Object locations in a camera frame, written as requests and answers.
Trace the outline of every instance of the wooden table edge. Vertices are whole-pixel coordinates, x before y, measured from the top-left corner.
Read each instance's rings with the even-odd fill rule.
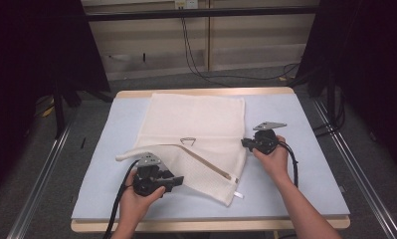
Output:
[[[288,87],[276,88],[213,88],[213,89],[176,89],[176,90],[145,90],[145,91],[121,91],[116,98],[147,98],[154,93],[181,94],[189,96],[244,96],[244,95],[273,95],[294,94],[294,90]]]
[[[325,217],[335,229],[350,226],[348,215]],[[75,232],[103,232],[107,221],[73,220],[71,228]],[[143,221],[136,227],[136,232],[220,232],[220,231],[272,231],[294,229],[289,219],[233,219],[233,220],[193,220],[193,221]]]

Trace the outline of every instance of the black cable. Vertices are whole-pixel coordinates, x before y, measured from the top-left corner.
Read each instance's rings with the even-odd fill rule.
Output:
[[[209,82],[209,83],[217,84],[217,85],[220,85],[220,86],[224,86],[224,87],[229,87],[229,88],[231,88],[231,86],[224,85],[224,84],[221,84],[221,83],[212,82],[212,81],[209,81],[208,79],[209,79],[209,78],[210,78],[210,79],[211,79],[211,78],[239,78],[239,79],[257,80],[257,81],[274,80],[274,79],[278,79],[278,78],[280,78],[280,77],[286,76],[288,73],[290,73],[291,71],[293,71],[297,66],[299,66],[299,63],[297,63],[297,64],[287,64],[287,65],[284,66],[284,71],[283,71],[282,74],[277,75],[277,76],[274,76],[274,77],[269,77],[269,78],[253,78],[253,77],[246,77],[246,76],[230,76],[230,75],[204,76],[204,75],[202,75],[202,73],[200,73],[200,72],[198,71],[198,69],[197,69],[197,67],[196,67],[196,65],[195,65],[195,61],[194,61],[194,58],[193,58],[193,56],[192,56],[191,45],[190,45],[190,43],[189,43],[188,30],[187,30],[187,28],[186,28],[186,22],[185,22],[185,19],[184,19],[184,18],[181,18],[181,20],[182,20],[182,28],[183,28],[183,38],[184,38],[184,43],[185,43],[186,62],[187,62],[187,64],[188,64],[188,68],[189,68],[189,70],[190,70],[195,76],[200,77],[200,78],[204,79],[205,81],[207,81],[207,82]],[[194,72],[194,71],[192,70],[192,67],[191,67],[190,64],[189,64],[188,50],[189,50],[189,55],[190,55],[191,60],[192,60],[192,64],[193,64],[194,69],[195,69],[196,72]],[[294,66],[293,66],[292,68],[290,68],[289,70],[286,71],[286,67],[291,66],[291,65],[294,65]]]
[[[216,82],[212,82],[210,80],[207,79],[207,77],[204,77],[197,69],[196,64],[195,64],[195,60],[194,57],[192,56],[192,50],[191,50],[191,45],[189,44],[189,37],[188,37],[188,30],[186,28],[186,22],[184,18],[181,18],[182,21],[182,28],[183,28],[183,41],[185,43],[185,54],[186,54],[186,63],[188,64],[188,68],[189,70],[197,77],[200,77],[201,79],[203,79],[204,81],[208,82],[208,83],[212,83],[212,84],[217,84],[220,85],[222,87],[227,87],[227,88],[231,88],[231,86],[225,85],[225,84],[221,84],[221,83],[216,83]],[[188,57],[188,49],[189,49],[189,55],[191,56],[191,60],[193,63],[193,66],[195,68],[194,72],[191,68],[191,65],[189,64],[189,57]]]
[[[284,147],[289,152],[289,154],[291,155],[292,164],[294,165],[294,185],[296,187],[298,187],[298,162],[297,162],[297,160],[295,158],[295,154],[292,151],[291,147],[287,143],[285,143],[283,141],[279,141],[279,145]]]
[[[324,123],[320,126],[314,127],[312,130],[316,131],[316,130],[320,130],[323,129],[325,127],[332,127],[332,129],[328,129],[326,132],[322,132],[316,135],[316,137],[321,137],[321,136],[325,136],[331,133],[334,133],[338,130],[340,130],[343,126],[344,126],[344,122],[346,120],[346,113],[345,113],[345,109],[344,109],[344,102],[345,102],[345,96],[343,92],[340,92],[340,105],[338,107],[338,113],[337,116],[334,119],[334,122],[327,122]]]
[[[127,170],[126,175],[124,176],[123,182],[120,185],[119,191],[117,193],[116,199],[114,200],[114,204],[113,204],[113,209],[111,210],[111,215],[110,215],[110,219],[108,221],[108,225],[107,225],[107,229],[105,230],[104,236],[102,236],[102,239],[108,239],[111,233],[111,228],[113,227],[113,223],[114,223],[114,218],[116,216],[116,212],[117,212],[117,208],[118,208],[118,203],[120,201],[121,196],[123,195],[124,191],[126,190],[127,187],[126,186],[126,180],[127,177],[129,176],[130,172],[132,171],[132,168],[136,165],[136,163],[139,162],[139,160],[136,160]]]
[[[314,75],[315,73],[321,71],[323,68],[324,68],[323,66],[314,67],[312,70],[304,73],[303,75],[301,75],[301,76],[295,78],[293,81],[289,82],[287,84],[287,87],[294,88],[294,87],[296,87],[298,85],[304,84],[308,77],[310,77],[310,76]]]

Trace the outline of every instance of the white cloth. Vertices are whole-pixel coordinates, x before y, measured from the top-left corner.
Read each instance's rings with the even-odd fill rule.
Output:
[[[184,185],[230,205],[246,159],[244,116],[244,99],[154,94],[134,149],[116,159],[152,152]]]

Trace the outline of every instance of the hand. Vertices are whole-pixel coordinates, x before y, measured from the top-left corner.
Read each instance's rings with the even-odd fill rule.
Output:
[[[112,239],[130,238],[136,226],[148,211],[149,206],[164,194],[165,187],[161,186],[146,197],[139,196],[130,186],[135,175],[136,170],[132,171],[127,177],[125,185],[129,187],[126,188],[120,199],[119,221],[111,237]]]
[[[282,142],[286,142],[285,138],[277,135],[277,139]],[[281,181],[289,180],[288,175],[288,151],[278,145],[276,149],[268,155],[265,155],[258,151],[256,148],[253,149],[254,156],[261,162],[264,170],[272,178],[275,184]]]

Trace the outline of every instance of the aluminum rail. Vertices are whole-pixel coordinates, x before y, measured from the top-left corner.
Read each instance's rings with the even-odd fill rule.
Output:
[[[55,164],[61,154],[61,151],[65,145],[65,142],[68,138],[69,132],[75,120],[77,112],[71,112],[70,119],[68,121],[67,126],[65,127],[63,133],[59,138],[55,139],[55,142],[52,146],[52,149],[49,152],[49,155],[44,163],[44,166],[37,178],[36,183],[34,184],[30,195],[28,196],[24,207],[20,211],[16,221],[14,222],[7,239],[22,239],[25,237],[25,234],[28,230],[28,227],[31,223],[31,220],[34,216],[34,213],[40,204],[41,197],[43,192],[47,186],[49,178],[53,172]]]
[[[331,138],[334,140],[337,149],[340,151],[341,156],[347,164],[350,172],[353,175],[353,178],[359,186],[359,189],[361,190],[367,203],[371,207],[372,212],[374,213],[379,224],[384,230],[387,238],[397,239],[397,224],[393,216],[391,215],[390,211],[387,209],[379,195],[376,193],[374,187],[369,182],[368,178],[362,170],[362,167],[359,165],[356,157],[350,150],[347,142],[344,140],[341,133],[339,131],[334,131],[333,127],[329,126],[329,119],[325,105],[320,100],[315,100],[314,104],[322,121],[327,125],[327,129],[331,131]]]
[[[261,15],[292,15],[314,14],[318,6],[288,6],[288,7],[261,7],[261,8],[212,8],[212,9],[185,9],[185,10],[158,10],[141,12],[116,12],[116,13],[88,13],[86,16],[62,16],[67,19],[83,19],[90,22],[120,21],[120,20],[146,20],[168,18],[199,18],[199,17],[236,17],[236,16],[261,16]]]

